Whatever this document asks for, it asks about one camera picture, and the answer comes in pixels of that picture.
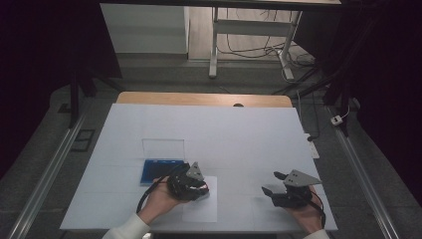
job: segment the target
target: person's arm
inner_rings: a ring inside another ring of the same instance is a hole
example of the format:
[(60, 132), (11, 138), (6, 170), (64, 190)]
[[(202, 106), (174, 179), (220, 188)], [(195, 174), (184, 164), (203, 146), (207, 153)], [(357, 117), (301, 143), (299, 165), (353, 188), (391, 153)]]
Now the person's arm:
[[(313, 195), (312, 202), (321, 206), (320, 201)], [(310, 235), (304, 239), (329, 239), (325, 230), (322, 229), (322, 221), (319, 212), (312, 206), (307, 205), (301, 208), (285, 208), (298, 222), (298, 224)]]
[(169, 212), (176, 205), (183, 203), (174, 199), (167, 188), (165, 179), (149, 194), (145, 206), (133, 213), (121, 226), (111, 228), (103, 239), (142, 238), (149, 231), (149, 224), (158, 216)]

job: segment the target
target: cable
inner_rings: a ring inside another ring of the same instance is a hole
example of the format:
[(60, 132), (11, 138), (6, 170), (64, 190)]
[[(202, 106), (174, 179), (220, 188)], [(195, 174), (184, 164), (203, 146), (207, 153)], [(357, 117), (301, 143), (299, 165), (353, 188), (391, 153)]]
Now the cable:
[(306, 198), (303, 198), (301, 195), (299, 195), (297, 193), (291, 192), (292, 195), (294, 195), (294, 196), (298, 197), (299, 199), (305, 201), (309, 206), (313, 207), (316, 211), (319, 212), (319, 214), (320, 214), (320, 224), (321, 224), (322, 229), (323, 229), (325, 227), (325, 221), (326, 221), (326, 215), (325, 215), (325, 212), (323, 212), (323, 203), (322, 203), (322, 200), (320, 199), (320, 197), (316, 193), (314, 193), (312, 191), (311, 191), (311, 193), (314, 196), (316, 196), (316, 198), (319, 200), (320, 207), (316, 203), (312, 202), (312, 199), (306, 199)]
[[(290, 54), (290, 52), (288, 52), (288, 56), (289, 56), (289, 58), (290, 58), (290, 60), (289, 59), (286, 59), (287, 61), (288, 61), (288, 63), (289, 64), (292, 64), (294, 67), (295, 67), (295, 65), (292, 63), (292, 56), (291, 56), (291, 54)], [(305, 80), (307, 79), (307, 78), (309, 78), (311, 75), (313, 75), (317, 70), (318, 70), (318, 67), (316, 66), (316, 65), (309, 65), (309, 66), (307, 66), (307, 67), (313, 67), (312, 69), (310, 69), (309, 71), (307, 71), (303, 76), (302, 76), (302, 78), (305, 78)], [(287, 83), (290, 83), (290, 84), (301, 84), (302, 82), (304, 82), (305, 80), (302, 80), (302, 81), (300, 81), (300, 80), (297, 80), (297, 81), (295, 81), (295, 82), (292, 82), (292, 81), (289, 81), (287, 78), (286, 78), (286, 75), (284, 74), (284, 71), (282, 71), (282, 77), (283, 77), (283, 80), (285, 80), (285, 82), (287, 82)]]
[(314, 106), (314, 112), (316, 114), (316, 136), (312, 136), (312, 140), (319, 138), (320, 136), (320, 130), (319, 130), (319, 118), (317, 116), (317, 107), (316, 107), (316, 98), (315, 98), (315, 94), (313, 92), (313, 106)]
[(270, 17), (270, 10), (265, 10), (264, 12), (262, 12), (260, 15), (263, 15), (264, 13), (267, 12), (267, 17), (264, 19), (264, 21), (267, 21), (267, 19)]
[[(277, 14), (278, 14), (278, 10), (276, 11), (276, 14), (274, 16), (273, 21), (276, 21)], [(229, 19), (229, 9), (228, 8), (226, 8), (226, 18)], [(266, 56), (270, 55), (274, 51), (275, 47), (279, 47), (279, 46), (282, 46), (282, 45), (285, 44), (285, 43), (281, 43), (281, 44), (277, 44), (277, 45), (274, 45), (274, 46), (271, 46), (271, 47), (267, 47), (268, 43), (270, 41), (270, 38), (271, 37), (268, 37), (267, 42), (266, 42), (266, 44), (263, 48), (248, 49), (248, 50), (233, 50), (230, 46), (229, 34), (226, 34), (227, 46), (228, 46), (230, 52), (223, 52), (218, 48), (218, 46), (217, 46), (217, 50), (222, 54), (231, 54), (231, 55), (235, 55), (235, 56), (239, 56), (239, 57), (243, 57), (243, 58), (262, 58), (262, 57), (266, 57)], [(264, 50), (265, 54), (260, 55), (260, 56), (246, 56), (246, 55), (238, 54), (238, 53), (241, 53), (241, 52), (254, 52), (254, 51), (259, 51), (259, 50)]]
[(341, 118), (343, 119), (343, 118), (347, 117), (349, 112), (350, 112), (350, 105), (347, 105), (347, 113), (344, 116), (342, 116)]
[(64, 239), (64, 238), (66, 238), (66, 235), (68, 235), (68, 230), (66, 230), (66, 231), (64, 231), (63, 233), (62, 233), (62, 235), (60, 236), (60, 239)]
[(302, 123), (301, 96), (299, 96), (299, 91), (296, 91), (296, 93), (298, 94), (299, 120), (301, 121), (302, 127), (304, 127), (304, 124)]
[(158, 180), (156, 180), (154, 183), (152, 183), (152, 185), (149, 186), (148, 189), (146, 189), (146, 191), (143, 193), (142, 197), (140, 198), (140, 200), (139, 200), (139, 202), (137, 204), (136, 213), (138, 213), (140, 211), (140, 209), (142, 208), (143, 202), (145, 201), (146, 197), (155, 189), (155, 187), (157, 187), (158, 184), (161, 183), (161, 181), (166, 176), (170, 175), (172, 172), (174, 172), (174, 170), (176, 170), (181, 165), (184, 165), (184, 163), (178, 164), (178, 165), (174, 166), (173, 168), (171, 168), (167, 173), (165, 173)]
[(328, 231), (327, 233), (329, 235), (329, 238), (335, 239), (334, 234), (332, 234), (332, 232)]
[(311, 191), (311, 193), (314, 196), (316, 196), (316, 198), (319, 200), (320, 207), (316, 203), (314, 203), (314, 202), (312, 202), (310, 200), (308, 201), (308, 204), (319, 212), (319, 214), (320, 214), (320, 223), (321, 223), (322, 228), (324, 228), (325, 227), (326, 216), (325, 216), (325, 212), (323, 212), (323, 203), (322, 203), (322, 200), (320, 199), (320, 197), (316, 193), (314, 193), (312, 191)]
[(219, 89), (221, 89), (221, 90), (223, 90), (223, 91), (225, 91), (226, 93), (228, 93), (228, 94), (232, 94), (231, 92), (229, 92), (229, 90), (227, 90), (227, 89), (225, 89), (225, 88), (223, 88), (223, 87), (218, 87)]
[(238, 19), (240, 20), (239, 14), (237, 13), (238, 10), (239, 10), (239, 8), (236, 8), (236, 16), (238, 16)]
[(288, 52), (288, 56), (289, 56), (289, 59), (287, 59), (288, 62), (292, 63), (292, 65), (294, 65), (297, 68), (314, 67), (314, 66), (317, 65), (314, 61), (306, 61), (307, 64), (304, 64), (304, 63), (301, 63), (298, 60), (298, 58), (299, 57), (302, 57), (302, 56), (311, 56), (311, 54), (309, 54), (309, 53), (300, 54), (300, 55), (296, 56), (296, 59), (295, 60), (293, 60), (292, 55), (291, 55), (290, 52)]
[(360, 7), (359, 7), (359, 12), (357, 12), (356, 18), (360, 17), (360, 13), (362, 12), (362, 9), (363, 9), (363, 1), (360, 0), (359, 2), (360, 2)]
[(294, 85), (288, 85), (280, 90), (277, 90), (273, 93), (271, 93), (271, 95), (275, 95), (278, 94), (280, 92), (286, 92), (288, 91), (290, 88), (294, 88), (296, 85), (301, 84), (302, 82), (306, 81), (310, 76), (312, 76), (316, 71), (318, 70), (318, 68), (312, 68), (309, 71), (307, 71), (303, 76), (301, 76), (296, 82), (291, 82), (291, 84)]

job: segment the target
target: gray floor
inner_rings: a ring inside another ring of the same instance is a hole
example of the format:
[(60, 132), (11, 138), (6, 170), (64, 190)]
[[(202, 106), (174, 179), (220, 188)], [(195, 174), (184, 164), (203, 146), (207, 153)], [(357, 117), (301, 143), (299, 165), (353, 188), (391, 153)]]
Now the gray floor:
[[(123, 80), (116, 80), (128, 91), (256, 94), (270, 95), (287, 85), (281, 77), (281, 67), (272, 63), (219, 63), (216, 80), (208, 79), (207, 63), (188, 62), (183, 59), (138, 59), (121, 57)], [(296, 69), (296, 76), (305, 69)], [(311, 83), (298, 86), (304, 88)], [(101, 133), (107, 112), (115, 102), (118, 92), (108, 85), (96, 81), (99, 89), (94, 98), (82, 129), (93, 130), (91, 143), (74, 142), (43, 206), (38, 213), (27, 238), (101, 238), (103, 232), (75, 233), (59, 229), (66, 210), (78, 187), (96, 141)], [(296, 89), (287, 92), (295, 94)], [(294, 101), (301, 109), (305, 131), (317, 135), (316, 148), (320, 155), (315, 160), (323, 181), (338, 231), (330, 232), (332, 238), (384, 238), (374, 213), (356, 181), (356, 176), (329, 123), (326, 107), (320, 103), (324, 90)], [(63, 104), (68, 104), (69, 88), (52, 94), (51, 106), (39, 128), (21, 152), (16, 163), (0, 181), (0, 238), (5, 238), (19, 213), (31, 195), (38, 179), (69, 124), (69, 114), (59, 113)], [(370, 175), (375, 188), (385, 204), (401, 238), (422, 238), (422, 210), (414, 200), (400, 177), (359, 126), (355, 119), (357, 108), (349, 114), (350, 140)], [(208, 238), (208, 235), (159, 235), (160, 238)], [(280, 238), (302, 238), (303, 233), (282, 235)], [(238, 238), (236, 235), (219, 235), (218, 238)]]

